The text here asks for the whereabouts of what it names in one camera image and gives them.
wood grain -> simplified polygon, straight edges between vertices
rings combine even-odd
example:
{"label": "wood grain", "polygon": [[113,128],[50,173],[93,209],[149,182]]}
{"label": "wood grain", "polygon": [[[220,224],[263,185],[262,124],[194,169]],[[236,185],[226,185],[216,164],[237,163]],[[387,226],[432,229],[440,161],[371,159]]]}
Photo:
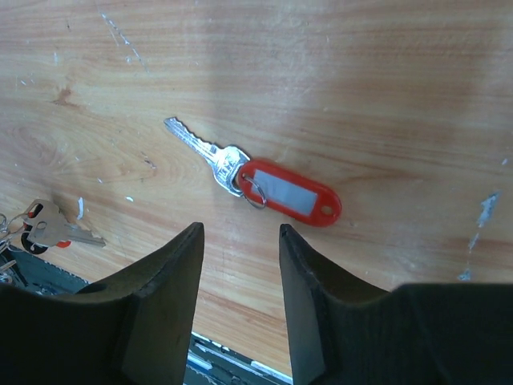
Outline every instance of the wood grain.
{"label": "wood grain", "polygon": [[336,189],[335,226],[294,225],[375,285],[466,269],[513,281],[511,1],[21,0],[0,12],[0,211],[41,197],[75,222],[82,197],[82,226],[107,242],[48,261],[100,279],[202,221],[194,329],[290,372],[277,264],[289,219],[216,185],[164,129],[178,116]]}

key tag hole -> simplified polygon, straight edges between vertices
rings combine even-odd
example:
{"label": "key tag hole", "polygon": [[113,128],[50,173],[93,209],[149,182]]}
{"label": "key tag hole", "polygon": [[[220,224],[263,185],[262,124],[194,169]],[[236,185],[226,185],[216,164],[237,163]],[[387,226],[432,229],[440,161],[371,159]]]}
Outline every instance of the key tag hole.
{"label": "key tag hole", "polygon": [[327,217],[331,217],[333,215],[333,208],[330,206],[322,206],[321,213],[323,213]]}

key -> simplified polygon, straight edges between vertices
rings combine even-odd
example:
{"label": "key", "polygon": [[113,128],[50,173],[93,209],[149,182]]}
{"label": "key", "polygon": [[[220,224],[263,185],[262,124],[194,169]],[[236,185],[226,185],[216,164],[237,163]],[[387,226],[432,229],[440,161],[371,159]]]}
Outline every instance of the key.
{"label": "key", "polygon": [[235,185],[236,176],[243,164],[249,162],[249,156],[236,146],[220,148],[216,144],[203,141],[190,132],[177,118],[164,121],[168,131],[200,154],[212,167],[214,179],[220,186],[236,197],[243,193]]}
{"label": "key", "polygon": [[27,218],[23,219],[28,232],[23,236],[26,235],[29,242],[40,246],[40,248],[67,247],[71,241],[105,246],[105,241],[102,238],[94,237],[91,231],[68,223],[60,213],[59,207],[52,202],[37,199],[32,202],[26,212],[32,215],[29,214]]}
{"label": "key", "polygon": [[237,182],[252,205],[268,206],[307,225],[332,225],[342,212],[340,198],[331,188],[270,160],[247,162]]}

key tag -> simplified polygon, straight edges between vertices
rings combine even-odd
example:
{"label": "key tag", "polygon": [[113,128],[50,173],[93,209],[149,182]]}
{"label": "key tag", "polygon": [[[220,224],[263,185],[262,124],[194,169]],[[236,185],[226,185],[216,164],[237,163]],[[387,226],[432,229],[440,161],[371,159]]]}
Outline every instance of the key tag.
{"label": "key tag", "polygon": [[271,160],[255,159],[244,164],[237,183],[253,206],[268,206],[307,225],[332,225],[342,212],[340,198],[331,188]]}

keychain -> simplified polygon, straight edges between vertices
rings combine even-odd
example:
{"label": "keychain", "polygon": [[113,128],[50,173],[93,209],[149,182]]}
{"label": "keychain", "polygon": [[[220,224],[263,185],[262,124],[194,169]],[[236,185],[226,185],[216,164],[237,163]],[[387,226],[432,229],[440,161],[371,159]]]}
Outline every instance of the keychain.
{"label": "keychain", "polygon": [[212,167],[217,183],[258,209],[270,207],[304,222],[325,227],[340,217],[342,204],[329,187],[270,160],[251,160],[236,146],[220,148],[190,132],[177,118],[164,121],[169,132],[200,154]]}

